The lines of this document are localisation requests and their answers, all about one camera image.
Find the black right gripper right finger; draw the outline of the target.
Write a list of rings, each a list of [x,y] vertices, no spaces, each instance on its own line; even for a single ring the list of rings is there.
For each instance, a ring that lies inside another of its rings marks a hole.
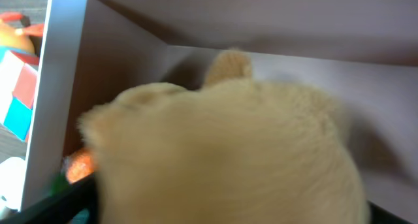
[[[386,211],[373,202],[369,201],[368,204],[370,207],[371,224],[411,224],[409,221]]]

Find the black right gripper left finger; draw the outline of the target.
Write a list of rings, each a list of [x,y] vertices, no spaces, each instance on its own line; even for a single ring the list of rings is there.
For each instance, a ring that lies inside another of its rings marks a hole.
[[[95,174],[71,184],[64,174],[57,175],[50,195],[17,212],[1,224],[98,224],[98,192]]]

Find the colourful two-by-two puzzle cube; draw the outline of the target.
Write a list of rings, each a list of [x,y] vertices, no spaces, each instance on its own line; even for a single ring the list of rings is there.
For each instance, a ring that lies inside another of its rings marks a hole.
[[[31,130],[39,58],[1,47],[1,125],[21,141]]]

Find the brown plush toy with carrot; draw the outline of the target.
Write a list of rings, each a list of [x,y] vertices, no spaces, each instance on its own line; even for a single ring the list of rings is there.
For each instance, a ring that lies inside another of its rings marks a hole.
[[[363,224],[343,104],[221,52],[198,90],[152,83],[84,112],[101,223]]]

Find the orange duck toy blue shirt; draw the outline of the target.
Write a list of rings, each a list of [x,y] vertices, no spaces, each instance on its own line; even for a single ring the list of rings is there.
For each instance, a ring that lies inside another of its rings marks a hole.
[[[21,12],[1,13],[1,46],[15,48],[23,52],[35,54],[35,45],[30,37],[43,37],[44,24],[28,25],[15,28],[10,22],[21,22],[25,16]]]

